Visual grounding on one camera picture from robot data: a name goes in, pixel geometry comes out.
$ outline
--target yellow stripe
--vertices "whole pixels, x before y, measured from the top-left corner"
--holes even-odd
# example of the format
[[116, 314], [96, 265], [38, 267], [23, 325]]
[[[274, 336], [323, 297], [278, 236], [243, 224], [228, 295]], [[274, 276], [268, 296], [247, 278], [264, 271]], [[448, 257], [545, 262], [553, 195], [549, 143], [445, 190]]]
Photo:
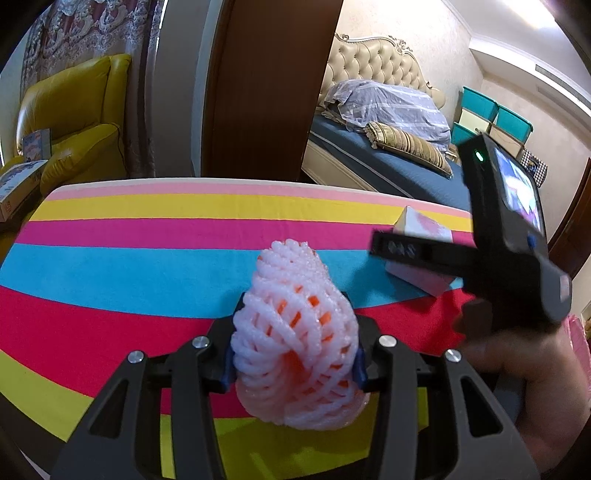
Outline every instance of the yellow stripe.
[[[67, 441], [92, 398], [36, 374], [0, 351], [0, 391], [27, 417]], [[230, 480], [282, 480], [323, 472], [368, 454], [376, 399], [349, 427], [336, 432], [294, 430], [258, 419], [216, 419]], [[170, 416], [160, 418], [163, 474], [173, 478]]]
[[[472, 221], [421, 210], [452, 230], [471, 231]], [[341, 200], [265, 195], [154, 194], [121, 195], [41, 204], [32, 220], [93, 218], [222, 218], [308, 220], [316, 222], [394, 224], [402, 207]]]

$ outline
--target teal storage bin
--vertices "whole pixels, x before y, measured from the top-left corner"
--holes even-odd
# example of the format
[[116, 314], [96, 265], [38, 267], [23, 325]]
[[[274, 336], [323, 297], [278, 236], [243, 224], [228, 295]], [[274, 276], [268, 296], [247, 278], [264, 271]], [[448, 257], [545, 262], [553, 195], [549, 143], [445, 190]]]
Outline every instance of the teal storage bin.
[[499, 105], [492, 98], [488, 98], [486, 95], [472, 90], [470, 87], [464, 87], [462, 107], [491, 122], [495, 119], [499, 111]]
[[461, 126], [458, 123], [453, 124], [452, 130], [452, 143], [454, 145], [459, 145], [460, 143], [464, 143], [471, 138], [474, 138], [476, 134], [467, 128]]
[[499, 107], [499, 115], [496, 117], [496, 126], [512, 135], [521, 143], [525, 143], [534, 126], [525, 118], [517, 115], [504, 106]]

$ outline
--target wooden door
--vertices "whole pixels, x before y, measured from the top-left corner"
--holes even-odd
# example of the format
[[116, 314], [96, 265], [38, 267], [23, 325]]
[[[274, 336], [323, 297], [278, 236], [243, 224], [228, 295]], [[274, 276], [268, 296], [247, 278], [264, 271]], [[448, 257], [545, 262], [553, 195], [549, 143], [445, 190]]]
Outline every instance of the wooden door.
[[548, 243], [550, 260], [575, 278], [591, 255], [591, 158], [573, 201]]
[[343, 0], [225, 0], [203, 118], [204, 177], [297, 181]]

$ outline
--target white foam netting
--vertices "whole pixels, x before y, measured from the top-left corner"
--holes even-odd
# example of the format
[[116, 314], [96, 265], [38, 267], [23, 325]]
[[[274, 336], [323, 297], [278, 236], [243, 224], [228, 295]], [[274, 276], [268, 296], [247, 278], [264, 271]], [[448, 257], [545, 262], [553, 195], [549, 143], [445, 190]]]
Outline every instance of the white foam netting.
[[273, 242], [234, 315], [236, 390], [247, 412], [296, 429], [334, 430], [368, 402], [353, 382], [358, 324], [307, 243]]

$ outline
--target human hand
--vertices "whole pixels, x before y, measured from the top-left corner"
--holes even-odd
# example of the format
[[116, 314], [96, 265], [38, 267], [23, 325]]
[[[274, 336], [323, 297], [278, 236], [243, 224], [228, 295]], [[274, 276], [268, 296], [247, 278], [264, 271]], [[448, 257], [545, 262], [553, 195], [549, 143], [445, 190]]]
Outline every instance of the human hand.
[[[463, 331], [463, 320], [456, 329]], [[526, 380], [525, 407], [516, 427], [540, 472], [554, 468], [589, 418], [587, 379], [563, 328], [543, 334], [503, 330], [459, 346], [479, 372]]]

